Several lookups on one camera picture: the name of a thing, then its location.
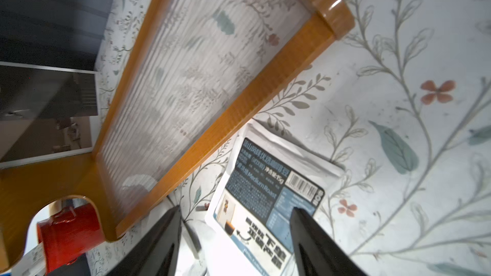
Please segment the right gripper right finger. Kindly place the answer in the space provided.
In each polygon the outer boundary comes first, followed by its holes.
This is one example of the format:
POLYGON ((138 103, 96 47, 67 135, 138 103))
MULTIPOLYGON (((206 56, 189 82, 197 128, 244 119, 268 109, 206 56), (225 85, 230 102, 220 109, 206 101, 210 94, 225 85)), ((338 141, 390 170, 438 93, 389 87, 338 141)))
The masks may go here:
POLYGON ((360 269, 302 208, 294 208, 290 233, 299 275, 364 275, 360 269))

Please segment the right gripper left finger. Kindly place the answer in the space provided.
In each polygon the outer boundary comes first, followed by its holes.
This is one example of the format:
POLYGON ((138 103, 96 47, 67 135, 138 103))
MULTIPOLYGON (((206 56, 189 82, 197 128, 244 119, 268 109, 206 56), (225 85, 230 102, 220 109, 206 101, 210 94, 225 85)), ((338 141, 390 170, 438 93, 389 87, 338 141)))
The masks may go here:
POLYGON ((109 275, 175 275, 182 232, 181 209, 168 210, 109 275))

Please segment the dark blue coffee bag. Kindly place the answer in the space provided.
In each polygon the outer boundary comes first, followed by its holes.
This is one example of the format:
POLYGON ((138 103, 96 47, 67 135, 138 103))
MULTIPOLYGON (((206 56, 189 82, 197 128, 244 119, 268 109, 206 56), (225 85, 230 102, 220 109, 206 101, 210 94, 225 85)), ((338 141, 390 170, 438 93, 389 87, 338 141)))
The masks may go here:
POLYGON ((322 207, 344 172, 255 120, 238 132, 205 221, 230 275, 294 275, 290 217, 322 207))

